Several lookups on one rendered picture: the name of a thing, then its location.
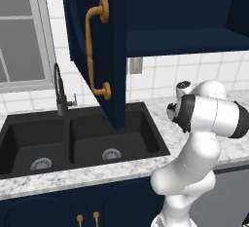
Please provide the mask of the grey wall socket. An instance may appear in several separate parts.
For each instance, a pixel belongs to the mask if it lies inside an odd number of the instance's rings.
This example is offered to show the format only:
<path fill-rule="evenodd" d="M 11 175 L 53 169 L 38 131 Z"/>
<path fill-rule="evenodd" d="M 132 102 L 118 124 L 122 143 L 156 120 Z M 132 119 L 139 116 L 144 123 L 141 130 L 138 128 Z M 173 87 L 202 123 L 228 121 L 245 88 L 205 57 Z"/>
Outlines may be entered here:
<path fill-rule="evenodd" d="M 129 59 L 129 73 L 130 74 L 141 74 L 143 70 L 143 58 L 142 57 L 131 57 Z"/>

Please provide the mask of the navy wall cabinet door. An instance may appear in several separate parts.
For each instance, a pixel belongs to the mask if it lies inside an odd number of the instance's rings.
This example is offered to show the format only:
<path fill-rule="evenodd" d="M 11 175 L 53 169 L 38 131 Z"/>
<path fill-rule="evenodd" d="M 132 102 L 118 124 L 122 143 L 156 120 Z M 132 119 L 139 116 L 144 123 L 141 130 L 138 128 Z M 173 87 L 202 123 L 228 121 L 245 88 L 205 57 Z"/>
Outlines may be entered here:
<path fill-rule="evenodd" d="M 94 86 L 101 89 L 104 82 L 111 86 L 111 99 L 94 95 L 109 121 L 116 129 L 125 125 L 126 74 L 126 12 L 127 0 L 108 0 L 109 20 L 99 16 L 90 19 Z M 89 8 L 99 0 L 63 0 L 70 58 L 89 86 L 86 55 L 85 17 Z"/>

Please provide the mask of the navy wall cabinet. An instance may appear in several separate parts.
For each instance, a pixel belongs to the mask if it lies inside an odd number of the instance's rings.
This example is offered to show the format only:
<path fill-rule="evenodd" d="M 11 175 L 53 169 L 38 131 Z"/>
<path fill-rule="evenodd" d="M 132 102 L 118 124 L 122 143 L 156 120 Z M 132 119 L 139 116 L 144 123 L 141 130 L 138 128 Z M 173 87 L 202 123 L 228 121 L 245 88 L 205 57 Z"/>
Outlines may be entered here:
<path fill-rule="evenodd" d="M 126 54 L 249 51 L 249 0 L 127 0 Z"/>

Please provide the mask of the navy base cupboard door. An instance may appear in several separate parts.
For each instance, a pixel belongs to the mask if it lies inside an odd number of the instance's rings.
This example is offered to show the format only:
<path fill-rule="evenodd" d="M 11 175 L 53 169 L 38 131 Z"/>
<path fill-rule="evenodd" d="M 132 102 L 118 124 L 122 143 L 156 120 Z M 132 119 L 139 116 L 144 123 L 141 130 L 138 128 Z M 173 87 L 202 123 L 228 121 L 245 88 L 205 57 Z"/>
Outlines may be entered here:
<path fill-rule="evenodd" d="M 89 213 L 99 212 L 99 227 L 151 227 L 164 196 L 143 177 L 88 187 L 86 199 Z"/>
<path fill-rule="evenodd" d="M 0 201 L 0 227 L 79 227 L 77 215 L 84 218 L 83 197 L 72 190 Z"/>

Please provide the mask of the grey dishwasher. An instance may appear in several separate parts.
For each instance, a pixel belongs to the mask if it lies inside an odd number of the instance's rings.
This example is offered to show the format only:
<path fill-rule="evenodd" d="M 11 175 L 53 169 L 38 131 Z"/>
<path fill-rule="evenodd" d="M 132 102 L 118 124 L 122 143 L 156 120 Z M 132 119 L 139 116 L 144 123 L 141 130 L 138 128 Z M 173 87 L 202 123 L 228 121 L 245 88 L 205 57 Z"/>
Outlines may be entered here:
<path fill-rule="evenodd" d="M 213 190 L 191 206 L 190 217 L 197 227 L 241 227 L 249 213 L 249 170 L 216 174 Z"/>

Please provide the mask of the grey framed window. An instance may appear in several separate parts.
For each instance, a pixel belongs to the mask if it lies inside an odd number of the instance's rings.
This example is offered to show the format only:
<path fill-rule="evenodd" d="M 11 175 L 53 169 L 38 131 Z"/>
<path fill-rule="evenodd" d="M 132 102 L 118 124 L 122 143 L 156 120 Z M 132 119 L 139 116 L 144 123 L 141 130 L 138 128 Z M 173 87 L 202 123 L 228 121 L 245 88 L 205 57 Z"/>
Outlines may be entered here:
<path fill-rule="evenodd" d="M 47 0 L 0 0 L 0 93 L 53 87 Z"/>

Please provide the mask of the black sink tap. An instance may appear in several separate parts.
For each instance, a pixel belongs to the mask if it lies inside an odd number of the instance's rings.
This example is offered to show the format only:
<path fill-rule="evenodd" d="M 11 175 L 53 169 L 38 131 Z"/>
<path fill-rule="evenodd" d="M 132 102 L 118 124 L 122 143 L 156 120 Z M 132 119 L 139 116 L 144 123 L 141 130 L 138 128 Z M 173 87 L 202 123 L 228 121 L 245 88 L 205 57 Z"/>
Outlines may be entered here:
<path fill-rule="evenodd" d="M 67 100 L 59 65 L 57 63 L 55 63 L 53 66 L 53 81 L 58 115 L 65 116 L 67 114 L 68 108 L 71 106 L 77 106 L 78 103 L 76 97 L 74 97 L 73 101 Z"/>

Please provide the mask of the black double sink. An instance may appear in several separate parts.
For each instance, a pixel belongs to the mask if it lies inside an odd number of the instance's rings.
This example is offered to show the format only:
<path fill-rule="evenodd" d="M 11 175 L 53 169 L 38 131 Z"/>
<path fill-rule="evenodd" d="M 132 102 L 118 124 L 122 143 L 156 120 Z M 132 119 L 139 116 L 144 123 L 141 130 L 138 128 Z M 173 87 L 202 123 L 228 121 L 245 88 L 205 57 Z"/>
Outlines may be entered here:
<path fill-rule="evenodd" d="M 10 115 L 0 131 L 0 179 L 167 156 L 143 102 L 114 129 L 101 107 Z"/>

